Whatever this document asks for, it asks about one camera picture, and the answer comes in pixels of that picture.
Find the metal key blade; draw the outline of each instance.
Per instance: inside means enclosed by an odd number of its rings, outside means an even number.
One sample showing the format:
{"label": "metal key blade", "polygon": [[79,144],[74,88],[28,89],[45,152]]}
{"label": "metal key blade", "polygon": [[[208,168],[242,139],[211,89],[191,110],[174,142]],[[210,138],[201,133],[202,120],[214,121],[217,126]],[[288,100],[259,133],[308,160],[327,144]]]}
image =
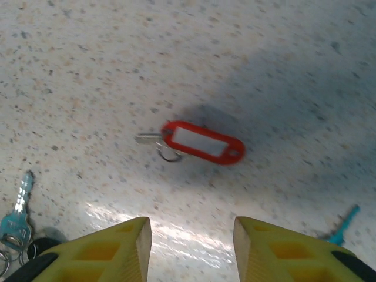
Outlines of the metal key blade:
{"label": "metal key blade", "polygon": [[161,134],[158,133],[139,133],[135,136],[135,141],[138,144],[157,143],[162,140]]}
{"label": "metal key blade", "polygon": [[0,241],[16,251],[24,250],[31,238],[26,204],[33,182],[32,172],[26,172],[19,188],[14,210],[8,216],[5,216],[0,223]]}

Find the terrazzo floor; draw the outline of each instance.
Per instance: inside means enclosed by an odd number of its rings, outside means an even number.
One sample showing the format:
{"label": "terrazzo floor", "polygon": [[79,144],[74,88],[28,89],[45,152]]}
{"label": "terrazzo floor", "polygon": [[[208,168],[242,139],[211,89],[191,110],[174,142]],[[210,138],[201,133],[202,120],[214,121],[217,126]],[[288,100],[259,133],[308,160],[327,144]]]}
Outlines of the terrazzo floor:
{"label": "terrazzo floor", "polygon": [[[374,0],[0,0],[0,216],[23,172],[36,234],[152,220],[148,281],[238,281],[250,216],[376,268]],[[221,167],[139,132],[188,120],[242,140]]]}

